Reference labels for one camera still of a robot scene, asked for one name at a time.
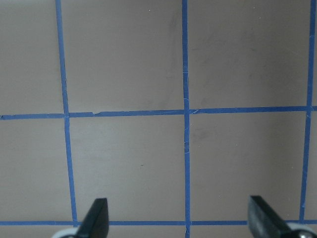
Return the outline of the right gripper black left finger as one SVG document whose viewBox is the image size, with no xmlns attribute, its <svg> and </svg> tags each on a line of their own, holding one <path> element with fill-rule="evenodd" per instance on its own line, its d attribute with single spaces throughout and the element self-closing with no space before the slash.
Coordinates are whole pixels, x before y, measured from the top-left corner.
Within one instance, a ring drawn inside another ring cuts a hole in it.
<svg viewBox="0 0 317 238">
<path fill-rule="evenodd" d="M 106 198 L 96 198 L 76 232 L 77 238 L 106 238 L 109 232 Z"/>
</svg>

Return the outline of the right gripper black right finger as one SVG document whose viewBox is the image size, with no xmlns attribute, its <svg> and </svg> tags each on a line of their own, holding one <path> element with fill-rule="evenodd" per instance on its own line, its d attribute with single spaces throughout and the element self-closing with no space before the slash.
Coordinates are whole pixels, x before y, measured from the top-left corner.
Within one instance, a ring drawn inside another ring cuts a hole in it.
<svg viewBox="0 0 317 238">
<path fill-rule="evenodd" d="M 258 195 L 248 200 L 248 227 L 254 238 L 291 238 L 287 223 Z"/>
</svg>

